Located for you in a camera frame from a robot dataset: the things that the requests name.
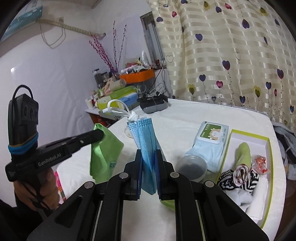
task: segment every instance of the wipes lid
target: wipes lid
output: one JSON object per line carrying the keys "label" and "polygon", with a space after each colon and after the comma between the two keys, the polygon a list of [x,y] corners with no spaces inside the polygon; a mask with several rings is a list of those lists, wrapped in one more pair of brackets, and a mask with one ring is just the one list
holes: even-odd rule
{"label": "wipes lid", "polygon": [[218,123],[212,123],[204,121],[197,133],[196,138],[201,141],[206,141],[214,144],[224,142],[224,138],[227,138],[228,126],[224,126]]}

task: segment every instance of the window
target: window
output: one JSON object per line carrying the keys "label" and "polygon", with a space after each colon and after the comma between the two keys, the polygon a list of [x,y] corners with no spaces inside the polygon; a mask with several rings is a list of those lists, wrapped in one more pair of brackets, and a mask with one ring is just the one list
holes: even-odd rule
{"label": "window", "polygon": [[164,54],[161,49],[159,36],[157,33],[152,12],[149,12],[141,16],[141,21],[143,24],[145,39],[151,57],[151,61],[155,63],[156,60],[159,60],[161,64],[164,59]]}

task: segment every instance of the open box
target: open box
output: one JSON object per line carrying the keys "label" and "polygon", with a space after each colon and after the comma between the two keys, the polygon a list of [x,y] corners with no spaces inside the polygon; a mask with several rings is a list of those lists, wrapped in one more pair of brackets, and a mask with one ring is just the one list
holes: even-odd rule
{"label": "open box", "polygon": [[243,142],[246,142],[249,145],[251,156],[261,155],[266,157],[267,168],[270,170],[270,173],[266,175],[266,178],[268,180],[268,191],[265,200],[263,218],[257,223],[258,226],[263,228],[269,212],[273,191],[273,159],[269,138],[233,129],[229,136],[226,154],[221,165],[218,177],[221,175],[221,173],[229,169],[234,169],[235,152],[238,146]]}

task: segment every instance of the orange tray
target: orange tray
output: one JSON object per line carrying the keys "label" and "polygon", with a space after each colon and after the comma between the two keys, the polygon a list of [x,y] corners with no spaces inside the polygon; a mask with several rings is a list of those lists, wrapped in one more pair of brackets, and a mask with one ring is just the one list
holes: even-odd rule
{"label": "orange tray", "polygon": [[132,73],[132,74],[123,74],[120,75],[121,79],[124,79],[126,83],[137,83],[137,82],[143,82],[145,80],[151,79],[155,77],[155,73],[153,69],[145,70],[139,73]]}

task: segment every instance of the white towel roll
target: white towel roll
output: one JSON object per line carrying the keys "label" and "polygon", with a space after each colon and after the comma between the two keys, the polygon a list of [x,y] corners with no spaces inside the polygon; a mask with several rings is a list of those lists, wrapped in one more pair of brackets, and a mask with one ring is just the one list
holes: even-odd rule
{"label": "white towel roll", "polygon": [[268,180],[266,177],[259,177],[259,181],[252,193],[253,202],[246,211],[246,214],[256,223],[263,218],[267,190]]}

